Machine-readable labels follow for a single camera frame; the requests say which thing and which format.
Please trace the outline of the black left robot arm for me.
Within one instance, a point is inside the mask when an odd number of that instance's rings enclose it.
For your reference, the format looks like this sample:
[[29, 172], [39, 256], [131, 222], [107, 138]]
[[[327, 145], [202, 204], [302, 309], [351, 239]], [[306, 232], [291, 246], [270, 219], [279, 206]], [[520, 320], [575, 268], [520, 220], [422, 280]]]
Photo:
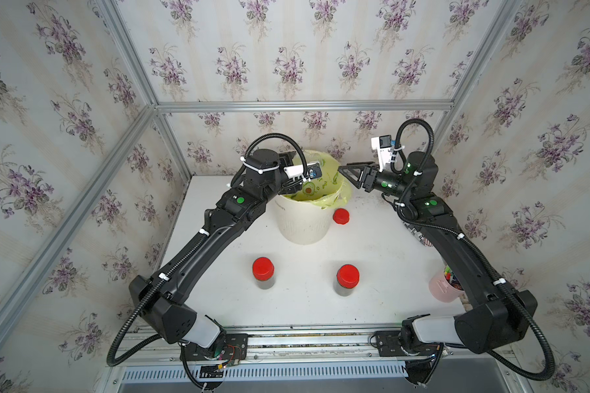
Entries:
[[108, 366], [120, 365], [160, 339], [194, 344], [209, 356], [223, 349], [225, 330], [187, 306], [191, 291], [223, 250], [266, 212], [274, 197], [296, 193], [310, 178], [303, 149], [284, 134], [262, 135], [240, 160], [229, 189], [205, 211], [203, 227], [167, 264], [129, 284], [134, 310], [111, 343]]

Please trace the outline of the red jar lid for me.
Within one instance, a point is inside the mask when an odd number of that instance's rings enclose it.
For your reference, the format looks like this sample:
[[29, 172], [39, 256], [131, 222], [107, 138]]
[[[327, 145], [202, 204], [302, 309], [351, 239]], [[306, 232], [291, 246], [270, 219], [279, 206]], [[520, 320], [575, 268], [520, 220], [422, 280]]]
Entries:
[[345, 225], [350, 221], [350, 213], [344, 208], [339, 208], [334, 211], [333, 221], [336, 224]]

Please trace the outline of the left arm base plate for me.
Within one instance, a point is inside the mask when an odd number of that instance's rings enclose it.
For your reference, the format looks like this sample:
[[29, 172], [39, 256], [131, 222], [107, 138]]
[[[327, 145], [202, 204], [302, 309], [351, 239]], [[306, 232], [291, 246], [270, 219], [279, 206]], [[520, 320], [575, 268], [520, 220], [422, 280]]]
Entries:
[[237, 365], [247, 357], [249, 335], [245, 333], [224, 333], [219, 335], [209, 348], [190, 343], [181, 348], [188, 361], [214, 361], [225, 366]]

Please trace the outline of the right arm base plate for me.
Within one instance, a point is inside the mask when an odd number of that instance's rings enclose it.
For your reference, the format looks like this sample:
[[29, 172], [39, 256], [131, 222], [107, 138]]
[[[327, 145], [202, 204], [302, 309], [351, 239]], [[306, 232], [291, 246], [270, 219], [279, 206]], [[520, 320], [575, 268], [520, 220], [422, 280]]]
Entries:
[[414, 340], [412, 335], [402, 330], [377, 331], [370, 337], [370, 345], [378, 350], [380, 357], [419, 357], [433, 356], [438, 344], [424, 344]]

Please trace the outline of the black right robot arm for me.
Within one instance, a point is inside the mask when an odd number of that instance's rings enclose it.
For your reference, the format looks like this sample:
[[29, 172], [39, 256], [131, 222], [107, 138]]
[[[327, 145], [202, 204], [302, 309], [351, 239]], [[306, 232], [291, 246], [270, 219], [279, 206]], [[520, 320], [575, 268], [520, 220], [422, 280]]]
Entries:
[[[432, 156], [434, 131], [422, 119], [409, 119], [396, 136], [376, 140], [378, 163], [358, 162], [339, 167], [355, 188], [378, 191], [405, 224], [433, 245], [459, 280], [471, 309], [453, 317], [420, 315], [403, 323], [405, 342], [412, 345], [461, 346], [488, 354], [505, 367], [533, 381], [554, 376], [552, 348], [534, 321], [538, 307], [528, 290], [518, 291], [488, 261], [458, 224], [452, 209], [434, 191], [439, 168]], [[544, 356], [542, 370], [524, 370], [499, 355], [502, 346], [533, 332]]]

